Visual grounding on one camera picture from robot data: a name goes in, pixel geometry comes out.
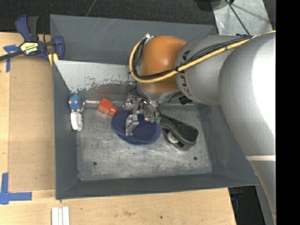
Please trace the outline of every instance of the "orange block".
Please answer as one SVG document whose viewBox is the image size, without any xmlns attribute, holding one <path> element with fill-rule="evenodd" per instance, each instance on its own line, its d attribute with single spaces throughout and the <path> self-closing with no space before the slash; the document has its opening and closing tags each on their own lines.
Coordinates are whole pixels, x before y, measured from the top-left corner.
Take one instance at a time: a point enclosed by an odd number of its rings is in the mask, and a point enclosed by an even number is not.
<svg viewBox="0 0 300 225">
<path fill-rule="evenodd" d="M 98 105 L 98 110 L 105 114 L 114 115 L 118 109 L 113 105 L 113 102 L 107 100 L 106 98 L 102 98 L 100 104 Z"/>
</svg>

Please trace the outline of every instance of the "blue tape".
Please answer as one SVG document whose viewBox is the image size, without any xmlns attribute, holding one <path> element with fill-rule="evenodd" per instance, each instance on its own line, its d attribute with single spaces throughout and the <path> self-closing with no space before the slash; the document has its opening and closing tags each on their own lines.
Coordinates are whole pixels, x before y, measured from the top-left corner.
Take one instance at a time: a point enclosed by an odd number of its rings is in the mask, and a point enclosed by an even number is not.
<svg viewBox="0 0 300 225">
<path fill-rule="evenodd" d="M 4 46 L 3 49 L 9 54 L 11 52 L 17 52 L 20 50 L 18 46 L 14 45 L 9 45 L 9 46 Z M 7 59 L 6 62 L 6 72 L 8 73 L 10 71 L 10 58 Z"/>
<path fill-rule="evenodd" d="M 0 204 L 7 205 L 12 201 L 30 201 L 32 200 L 32 192 L 8 192 L 8 173 L 2 174 L 1 192 L 0 192 Z"/>
</svg>

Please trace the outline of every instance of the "wooden table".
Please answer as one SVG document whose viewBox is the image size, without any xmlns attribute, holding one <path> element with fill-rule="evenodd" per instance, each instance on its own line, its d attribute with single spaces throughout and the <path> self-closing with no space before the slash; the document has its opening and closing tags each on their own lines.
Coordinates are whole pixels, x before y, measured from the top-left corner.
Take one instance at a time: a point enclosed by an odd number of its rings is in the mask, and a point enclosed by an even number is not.
<svg viewBox="0 0 300 225">
<path fill-rule="evenodd" d="M 22 41 L 17 33 L 0 33 L 0 55 L 6 54 L 3 46 Z M 227 188 L 56 200 L 54 143 L 49 136 L 53 112 L 44 115 L 43 110 L 53 103 L 50 94 L 46 101 L 44 93 L 39 95 L 41 89 L 52 92 L 48 66 L 47 61 L 21 55 L 11 59 L 7 73 L 6 60 L 0 61 L 0 173 L 8 172 L 10 192 L 33 191 L 32 201 L 0 205 L 0 224 L 50 225 L 51 208 L 65 206 L 71 225 L 236 224 Z"/>
</svg>

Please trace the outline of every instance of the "white bar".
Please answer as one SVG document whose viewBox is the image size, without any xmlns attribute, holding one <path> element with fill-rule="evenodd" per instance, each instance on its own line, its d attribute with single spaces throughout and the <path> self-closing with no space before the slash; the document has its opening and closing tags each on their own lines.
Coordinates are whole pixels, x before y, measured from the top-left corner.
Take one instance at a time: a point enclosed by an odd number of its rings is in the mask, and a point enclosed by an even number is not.
<svg viewBox="0 0 300 225">
<path fill-rule="evenodd" d="M 51 225 L 70 225 L 69 207 L 52 208 Z"/>
<path fill-rule="evenodd" d="M 62 224 L 63 225 L 70 225 L 69 207 L 63 207 L 62 208 Z"/>
<path fill-rule="evenodd" d="M 58 224 L 63 225 L 63 223 L 62 223 L 62 208 L 58 208 Z"/>
<path fill-rule="evenodd" d="M 58 208 L 51 209 L 51 224 L 60 225 L 58 220 Z"/>
<path fill-rule="evenodd" d="M 276 155 L 246 156 L 248 161 L 276 161 Z"/>
</svg>

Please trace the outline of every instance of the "yellow cable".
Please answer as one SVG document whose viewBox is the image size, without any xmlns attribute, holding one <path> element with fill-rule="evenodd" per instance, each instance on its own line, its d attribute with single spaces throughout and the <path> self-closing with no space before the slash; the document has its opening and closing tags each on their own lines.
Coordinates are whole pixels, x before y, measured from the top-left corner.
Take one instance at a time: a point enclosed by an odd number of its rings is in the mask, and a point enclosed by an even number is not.
<svg viewBox="0 0 300 225">
<path fill-rule="evenodd" d="M 133 76 L 133 78 L 134 78 L 136 81 L 138 81 L 138 82 L 140 82 L 140 83 L 154 83 L 154 82 L 159 82 L 159 81 L 161 81 L 161 80 L 164 80 L 164 79 L 166 79 L 166 78 L 168 78 L 168 77 L 171 77 L 171 76 L 177 74 L 178 72 L 181 72 L 181 71 L 183 71 L 183 70 L 185 70 L 185 69 L 187 69 L 187 68 L 190 68 L 190 67 L 192 67 L 193 65 L 195 65 L 195 64 L 197 64 L 197 63 L 199 63 L 199 62 L 202 62 L 202 61 L 204 61 L 204 60 L 207 60 L 208 58 L 210 58 L 210 57 L 212 57 L 212 56 L 216 56 L 216 55 L 218 55 L 218 54 L 220 54 L 220 53 L 223 53 L 223 52 L 225 52 L 225 51 L 227 51 L 227 50 L 230 50 L 230 49 L 236 48 L 236 47 L 238 47 L 238 46 L 241 46 L 242 44 L 244 44 L 244 43 L 246 43 L 247 41 L 251 40 L 251 38 L 246 39 L 246 40 L 243 40 L 243 41 L 240 41 L 240 42 L 233 43 L 233 44 L 231 44 L 231 45 L 228 45 L 228 46 L 222 47 L 222 48 L 220 48 L 220 49 L 218 49 L 218 50 L 215 50 L 215 51 L 213 51 L 213 52 L 210 52 L 210 53 L 208 53 L 208 54 L 206 54 L 206 55 L 204 55 L 204 56 L 202 56 L 202 57 L 196 59 L 195 61 L 189 62 L 188 64 L 186 64 L 186 65 L 184 65 L 184 66 L 182 66 L 182 67 L 179 67 L 179 68 L 178 68 L 178 71 L 172 71 L 172 72 L 170 72 L 170 73 L 168 73 L 168 74 L 166 74 L 166 75 L 163 75 L 163 76 L 160 76 L 160 77 L 157 77 L 157 78 L 153 78 L 153 79 L 141 79 L 141 78 L 136 77 L 136 76 L 132 73 L 132 62 L 133 62 L 134 53 L 135 53 L 135 51 L 137 50 L 137 48 L 138 48 L 138 46 L 140 45 L 140 43 L 142 42 L 142 40 L 139 41 L 139 42 L 134 46 L 134 48 L 133 48 L 133 50 L 132 50 L 132 52 L 131 52 L 131 54 L 130 54 L 130 59 L 129 59 L 129 69 L 130 69 L 130 71 L 131 71 L 131 75 Z"/>
</svg>

